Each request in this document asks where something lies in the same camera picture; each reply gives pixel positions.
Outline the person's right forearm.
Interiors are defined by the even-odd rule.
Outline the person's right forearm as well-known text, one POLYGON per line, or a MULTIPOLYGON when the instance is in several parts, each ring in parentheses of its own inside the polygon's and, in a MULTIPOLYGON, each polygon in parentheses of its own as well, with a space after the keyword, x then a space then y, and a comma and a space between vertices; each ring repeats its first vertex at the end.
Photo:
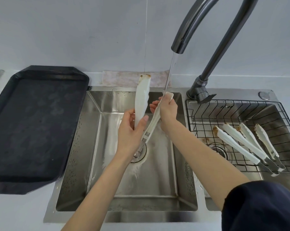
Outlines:
POLYGON ((250 180, 228 160, 199 140, 176 118, 161 117, 161 120, 164 132, 222 211, 230 191, 250 180))

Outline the metal sink drain strainer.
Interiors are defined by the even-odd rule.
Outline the metal sink drain strainer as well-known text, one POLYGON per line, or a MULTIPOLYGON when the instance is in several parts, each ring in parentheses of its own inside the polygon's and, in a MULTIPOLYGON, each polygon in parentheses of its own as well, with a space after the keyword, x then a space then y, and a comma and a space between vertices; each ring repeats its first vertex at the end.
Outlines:
POLYGON ((216 151, 219 155, 221 155, 225 159, 229 159, 228 153, 226 149, 221 144, 210 144, 209 148, 216 151))
POLYGON ((141 165, 146 161, 147 158, 147 144, 145 142, 142 142, 140 145, 141 148, 139 148, 136 153, 133 155, 133 158, 131 160, 131 164, 134 165, 141 165))

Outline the dark grey curved faucet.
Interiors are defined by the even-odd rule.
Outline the dark grey curved faucet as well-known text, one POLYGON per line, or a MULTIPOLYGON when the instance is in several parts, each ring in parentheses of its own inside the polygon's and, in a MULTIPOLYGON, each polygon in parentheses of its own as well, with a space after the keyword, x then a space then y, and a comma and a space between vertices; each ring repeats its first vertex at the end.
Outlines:
MULTIPOLYGON (((183 54, 197 27, 219 0, 196 0, 185 19, 183 20, 171 46, 171 50, 177 54, 183 54)), ((219 63, 233 40, 236 38, 258 0, 243 0, 238 13, 228 28, 226 34, 209 60, 204 71, 199 75, 191 88, 187 91, 190 99, 196 100, 198 104, 209 103, 216 94, 209 94, 206 89, 208 78, 216 65, 219 63)))

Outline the stainless steel double sink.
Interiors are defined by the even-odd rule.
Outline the stainless steel double sink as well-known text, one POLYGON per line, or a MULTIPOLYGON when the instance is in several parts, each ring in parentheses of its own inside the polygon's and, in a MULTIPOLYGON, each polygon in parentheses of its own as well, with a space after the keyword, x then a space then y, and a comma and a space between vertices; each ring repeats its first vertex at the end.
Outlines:
MULTIPOLYGON (((112 160, 118 127, 134 107, 136 88, 93 86, 86 93, 64 175, 55 183, 44 223, 66 223, 112 160)), ((177 120, 189 130, 188 88, 169 88, 178 105, 177 120)), ((279 102, 273 90, 208 89, 212 100, 279 102)), ((290 190, 290 173, 243 172, 250 180, 277 182, 290 190)), ((130 164, 110 204, 105 222, 217 222, 220 212, 192 169, 160 129, 147 143, 147 158, 130 164)))

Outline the running water stream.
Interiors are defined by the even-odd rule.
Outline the running water stream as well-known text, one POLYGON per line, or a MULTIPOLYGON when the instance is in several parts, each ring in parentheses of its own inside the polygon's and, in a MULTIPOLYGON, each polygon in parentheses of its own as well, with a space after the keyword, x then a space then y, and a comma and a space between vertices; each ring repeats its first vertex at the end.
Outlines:
POLYGON ((173 72, 174 67, 175 67, 175 65, 176 65, 176 62, 177 62, 177 60, 178 60, 178 56, 179 56, 179 54, 173 52, 172 61, 171 61, 171 66, 170 66, 170 69, 169 69, 168 77, 167 77, 166 84, 165 84, 165 88, 164 88, 164 91, 163 91, 163 97, 165 96, 165 94, 166 94, 166 92, 167 92, 167 89, 168 89, 168 87, 169 87, 169 83, 170 83, 171 75, 172 75, 172 72, 173 72))

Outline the black rectangular tray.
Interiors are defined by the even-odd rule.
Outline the black rectangular tray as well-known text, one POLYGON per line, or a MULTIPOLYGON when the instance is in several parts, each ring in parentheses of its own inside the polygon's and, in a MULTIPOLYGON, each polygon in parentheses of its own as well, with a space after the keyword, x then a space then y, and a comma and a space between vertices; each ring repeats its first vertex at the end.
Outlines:
POLYGON ((0 94, 0 194, 24 195, 63 174, 89 77, 70 66, 29 66, 0 94))

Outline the person's right hand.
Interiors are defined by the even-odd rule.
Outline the person's right hand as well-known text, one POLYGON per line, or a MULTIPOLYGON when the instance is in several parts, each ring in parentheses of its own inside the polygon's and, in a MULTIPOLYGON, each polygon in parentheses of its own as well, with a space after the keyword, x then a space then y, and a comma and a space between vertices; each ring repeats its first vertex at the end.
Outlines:
MULTIPOLYGON (((155 110, 158 107, 158 105, 162 99, 163 99, 163 97, 161 96, 158 98, 158 100, 153 101, 149 105, 150 111, 153 114, 155 113, 155 110)), ((161 129, 167 134, 169 124, 172 124, 176 120, 178 105, 176 105, 176 111, 166 111, 165 110, 165 103, 166 103, 166 101, 163 101, 162 105, 160 105, 160 117, 161 117, 161 124, 160 125, 161 125, 161 129)))

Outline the white tongs with browned tip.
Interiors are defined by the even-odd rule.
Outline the white tongs with browned tip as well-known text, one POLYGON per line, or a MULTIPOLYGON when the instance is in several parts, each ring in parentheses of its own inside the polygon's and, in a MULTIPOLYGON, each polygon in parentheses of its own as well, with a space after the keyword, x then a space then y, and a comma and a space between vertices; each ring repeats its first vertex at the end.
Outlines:
MULTIPOLYGON (((150 91, 150 79, 145 79, 145 78, 140 79, 139 84, 137 85, 137 88, 136 88, 136 95, 135 95, 135 127, 145 115, 145 111, 147 109, 148 99, 149 99, 149 91, 150 91)), ((148 128, 145 130, 141 138, 141 143, 142 142, 147 143, 149 141, 159 120, 160 120, 160 106, 158 105, 148 128)))

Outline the white plastic tongs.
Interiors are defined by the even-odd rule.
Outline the white plastic tongs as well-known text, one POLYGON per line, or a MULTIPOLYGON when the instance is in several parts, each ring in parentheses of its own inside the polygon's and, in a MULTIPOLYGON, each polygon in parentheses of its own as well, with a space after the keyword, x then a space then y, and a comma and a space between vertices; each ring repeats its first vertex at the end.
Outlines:
POLYGON ((258 139, 266 147, 268 154, 259 145, 254 134, 244 123, 241 123, 239 125, 238 130, 242 133, 247 141, 249 141, 255 148, 258 149, 256 155, 259 156, 264 162, 266 162, 267 164, 273 162, 277 166, 278 172, 283 172, 286 169, 286 167, 281 163, 281 160, 279 159, 279 154, 274 148, 273 144, 270 142, 266 131, 259 124, 255 124, 254 130, 258 139))
POLYGON ((243 128, 240 128, 240 131, 238 131, 231 125, 224 123, 223 129, 214 126, 213 133, 249 161, 269 171, 271 176, 275 177, 279 175, 280 171, 278 170, 278 166, 268 157, 262 148, 253 143, 256 140, 255 137, 252 137, 249 133, 243 134, 243 128))

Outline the stained pale cloth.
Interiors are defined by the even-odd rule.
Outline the stained pale cloth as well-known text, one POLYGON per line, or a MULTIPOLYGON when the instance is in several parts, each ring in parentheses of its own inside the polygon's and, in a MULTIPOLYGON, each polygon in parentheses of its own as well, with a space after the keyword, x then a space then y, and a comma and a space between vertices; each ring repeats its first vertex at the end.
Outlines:
POLYGON ((102 74, 103 86, 137 87, 140 79, 150 79, 150 87, 164 88, 169 70, 162 72, 128 72, 105 70, 102 74))

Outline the dark navy sleeve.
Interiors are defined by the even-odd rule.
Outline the dark navy sleeve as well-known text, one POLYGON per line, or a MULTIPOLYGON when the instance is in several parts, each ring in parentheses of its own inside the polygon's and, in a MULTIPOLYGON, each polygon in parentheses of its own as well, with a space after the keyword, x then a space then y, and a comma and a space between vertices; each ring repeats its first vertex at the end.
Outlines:
POLYGON ((252 181, 225 198, 222 231, 290 231, 290 191, 281 184, 252 181))

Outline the person's left hand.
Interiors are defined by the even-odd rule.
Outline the person's left hand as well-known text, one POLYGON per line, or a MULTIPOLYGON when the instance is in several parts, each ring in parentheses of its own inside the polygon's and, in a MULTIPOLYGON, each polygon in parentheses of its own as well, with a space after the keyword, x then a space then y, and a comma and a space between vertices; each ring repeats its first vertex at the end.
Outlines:
POLYGON ((135 135, 135 109, 126 110, 118 129, 116 156, 122 156, 130 162, 138 150, 143 135, 135 135))

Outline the person's left forearm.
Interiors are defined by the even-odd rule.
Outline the person's left forearm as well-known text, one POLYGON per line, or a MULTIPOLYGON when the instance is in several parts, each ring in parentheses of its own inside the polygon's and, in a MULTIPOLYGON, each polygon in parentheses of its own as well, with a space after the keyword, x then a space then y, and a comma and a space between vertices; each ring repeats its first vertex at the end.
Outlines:
POLYGON ((112 161, 61 231, 100 231, 108 207, 135 151, 116 151, 112 161))

